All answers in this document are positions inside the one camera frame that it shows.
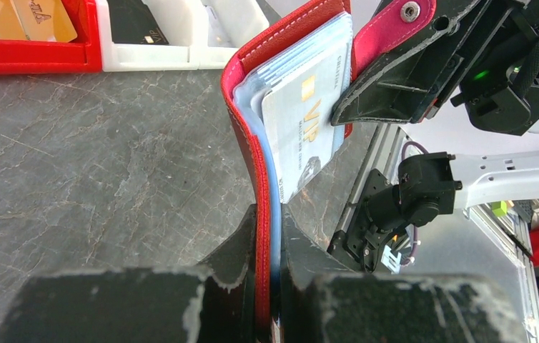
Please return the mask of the red leather card holder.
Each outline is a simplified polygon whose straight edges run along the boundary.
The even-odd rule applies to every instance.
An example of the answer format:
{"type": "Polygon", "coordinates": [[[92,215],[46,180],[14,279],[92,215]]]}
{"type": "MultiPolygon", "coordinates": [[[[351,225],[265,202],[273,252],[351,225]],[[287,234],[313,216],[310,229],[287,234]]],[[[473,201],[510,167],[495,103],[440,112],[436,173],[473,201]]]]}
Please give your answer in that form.
{"type": "Polygon", "coordinates": [[[347,136],[333,107],[380,55],[426,28],[436,1],[391,1],[359,31],[348,1],[308,1],[244,44],[221,88],[257,203],[254,323],[278,317],[282,206],[347,136]]]}

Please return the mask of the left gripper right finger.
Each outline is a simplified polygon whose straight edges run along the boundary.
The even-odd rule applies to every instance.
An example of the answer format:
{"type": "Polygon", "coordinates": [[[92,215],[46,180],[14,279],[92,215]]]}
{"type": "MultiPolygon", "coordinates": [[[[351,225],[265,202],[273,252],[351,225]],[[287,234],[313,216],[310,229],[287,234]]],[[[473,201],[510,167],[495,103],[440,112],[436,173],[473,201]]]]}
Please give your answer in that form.
{"type": "Polygon", "coordinates": [[[525,342],[499,286],[470,274],[366,274],[337,261],[282,207],[284,342],[525,342]]]}

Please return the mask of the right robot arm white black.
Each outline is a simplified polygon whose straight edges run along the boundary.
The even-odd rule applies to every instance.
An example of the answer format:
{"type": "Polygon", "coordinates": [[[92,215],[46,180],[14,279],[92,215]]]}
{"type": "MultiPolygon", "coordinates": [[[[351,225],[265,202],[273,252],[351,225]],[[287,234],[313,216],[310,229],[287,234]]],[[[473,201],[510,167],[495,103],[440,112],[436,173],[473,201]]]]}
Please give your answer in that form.
{"type": "MultiPolygon", "coordinates": [[[[355,39],[352,84],[332,124],[420,124],[446,103],[475,129],[539,134],[539,1],[381,1],[355,39]]],[[[328,253],[355,271],[397,272],[408,226],[498,200],[539,198],[539,152],[424,153],[397,182],[363,166],[328,253]]]]}

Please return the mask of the silver VIP credit card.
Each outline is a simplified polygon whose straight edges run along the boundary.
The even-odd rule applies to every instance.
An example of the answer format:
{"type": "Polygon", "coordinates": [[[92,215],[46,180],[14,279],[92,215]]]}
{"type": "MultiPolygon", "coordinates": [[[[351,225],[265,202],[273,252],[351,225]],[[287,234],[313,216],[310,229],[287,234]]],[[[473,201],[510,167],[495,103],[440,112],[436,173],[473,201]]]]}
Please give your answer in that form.
{"type": "Polygon", "coordinates": [[[331,160],[336,133],[332,105],[347,78],[347,45],[312,57],[272,86],[262,100],[278,194],[287,203],[331,160]]]}

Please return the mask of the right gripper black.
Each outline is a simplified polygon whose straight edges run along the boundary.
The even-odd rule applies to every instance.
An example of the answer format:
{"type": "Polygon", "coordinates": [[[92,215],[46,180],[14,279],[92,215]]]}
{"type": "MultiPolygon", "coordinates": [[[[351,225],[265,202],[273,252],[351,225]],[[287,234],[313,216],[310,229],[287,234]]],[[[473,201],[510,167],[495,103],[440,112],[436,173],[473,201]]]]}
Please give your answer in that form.
{"type": "Polygon", "coordinates": [[[477,129],[539,134],[539,1],[382,1],[354,41],[332,124],[416,124],[446,104],[477,129]]]}

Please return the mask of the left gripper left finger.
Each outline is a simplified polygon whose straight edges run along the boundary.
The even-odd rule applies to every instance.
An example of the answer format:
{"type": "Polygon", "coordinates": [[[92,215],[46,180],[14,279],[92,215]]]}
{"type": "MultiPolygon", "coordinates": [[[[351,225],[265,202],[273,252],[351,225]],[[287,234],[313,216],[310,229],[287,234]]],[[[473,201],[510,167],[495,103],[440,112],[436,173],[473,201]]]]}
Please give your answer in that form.
{"type": "Polygon", "coordinates": [[[0,342],[254,342],[256,206],[190,266],[71,270],[30,278],[0,342]]]}

